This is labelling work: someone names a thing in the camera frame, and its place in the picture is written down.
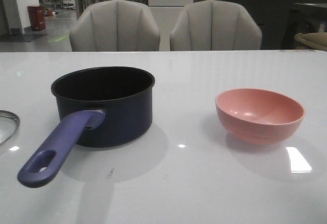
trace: trash can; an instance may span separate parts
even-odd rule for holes
[[[31,28],[33,31],[40,31],[45,29],[45,21],[42,6],[28,6]]]

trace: purple handle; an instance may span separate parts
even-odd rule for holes
[[[49,183],[59,172],[83,130],[98,127],[104,118],[105,113],[101,110],[82,110],[67,115],[21,168],[18,181],[31,188]]]

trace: tiled floor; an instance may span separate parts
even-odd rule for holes
[[[160,51],[169,51],[169,35],[172,31],[181,7],[150,7],[159,27]],[[26,34],[47,34],[32,42],[0,42],[0,52],[71,52],[69,38],[64,41],[51,41],[68,35],[77,21],[76,11],[61,11],[60,14],[45,17],[46,28],[41,31],[26,31]]]
[[[63,11],[61,14],[45,17],[46,28],[41,31],[26,31],[26,34],[47,34],[32,42],[0,42],[0,52],[71,52],[71,44],[64,41],[52,41],[54,38],[68,35],[77,21],[76,11]]]

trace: table surface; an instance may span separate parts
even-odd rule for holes
[[[52,182],[22,186],[19,169],[59,122],[51,83],[114,65],[156,78],[147,133],[114,148],[76,145]],[[0,53],[0,109],[21,119],[0,147],[1,223],[326,223],[326,70],[321,51]],[[239,87],[290,96],[306,117],[276,145],[235,139],[214,100]]]

